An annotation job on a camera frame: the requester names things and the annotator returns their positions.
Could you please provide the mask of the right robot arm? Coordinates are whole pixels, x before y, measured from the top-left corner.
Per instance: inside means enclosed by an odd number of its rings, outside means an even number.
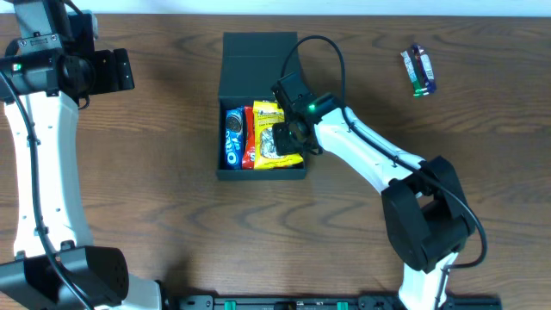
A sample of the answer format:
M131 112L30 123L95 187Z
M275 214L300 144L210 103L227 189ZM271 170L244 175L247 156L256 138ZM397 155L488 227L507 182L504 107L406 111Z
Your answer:
M438 309L466 240L481 229L449 161L410 154L363 124L335 96L277 90L287 124L344 160L381 195L387 236L405 264L399 299L408 309Z

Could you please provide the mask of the blue Oreo cookie pack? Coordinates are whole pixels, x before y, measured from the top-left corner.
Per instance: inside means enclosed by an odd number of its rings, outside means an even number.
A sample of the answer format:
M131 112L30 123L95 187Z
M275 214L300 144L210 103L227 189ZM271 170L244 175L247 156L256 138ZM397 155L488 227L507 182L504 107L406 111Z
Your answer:
M225 164L230 170L241 170L245 150L243 107L229 109L225 117Z

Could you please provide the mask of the yellow Hacks candy bag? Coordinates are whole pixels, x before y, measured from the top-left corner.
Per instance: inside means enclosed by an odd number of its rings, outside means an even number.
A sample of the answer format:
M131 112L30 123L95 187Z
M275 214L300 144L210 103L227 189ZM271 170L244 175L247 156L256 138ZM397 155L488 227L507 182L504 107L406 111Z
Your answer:
M255 133L255 170L285 168L303 162L299 153L278 155L273 126L284 122L284 113L275 102L255 101L253 103Z

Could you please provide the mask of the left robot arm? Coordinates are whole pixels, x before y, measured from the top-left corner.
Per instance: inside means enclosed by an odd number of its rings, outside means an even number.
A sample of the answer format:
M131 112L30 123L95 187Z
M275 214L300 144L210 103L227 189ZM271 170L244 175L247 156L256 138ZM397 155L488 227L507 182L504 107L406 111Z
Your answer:
M15 146L18 224L1 290L27 309L163 309L158 282L97 246L77 168L77 124L93 95L131 90L127 51L96 50L96 17L70 1L13 4L21 31L1 60Z

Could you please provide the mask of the black gift box with lid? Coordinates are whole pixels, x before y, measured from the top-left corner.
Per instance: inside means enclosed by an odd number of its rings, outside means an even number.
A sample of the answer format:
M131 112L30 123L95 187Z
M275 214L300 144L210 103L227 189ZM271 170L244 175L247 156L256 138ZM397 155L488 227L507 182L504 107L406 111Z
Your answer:
M225 33L220 71L219 142L216 176L220 181L301 180L306 165L274 170L232 170L226 167L226 111L274 101L271 87L281 76L285 58L298 42L295 32Z

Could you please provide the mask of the red Hacks candy bag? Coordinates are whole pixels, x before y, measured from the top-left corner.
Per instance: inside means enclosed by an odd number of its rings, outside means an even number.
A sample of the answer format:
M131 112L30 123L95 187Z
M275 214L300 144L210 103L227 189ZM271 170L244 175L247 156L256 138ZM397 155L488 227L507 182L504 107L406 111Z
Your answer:
M246 140L245 150L242 158L242 168L245 170L253 170L255 164L255 128L254 128L254 113L252 106L244 107L245 125L246 125Z

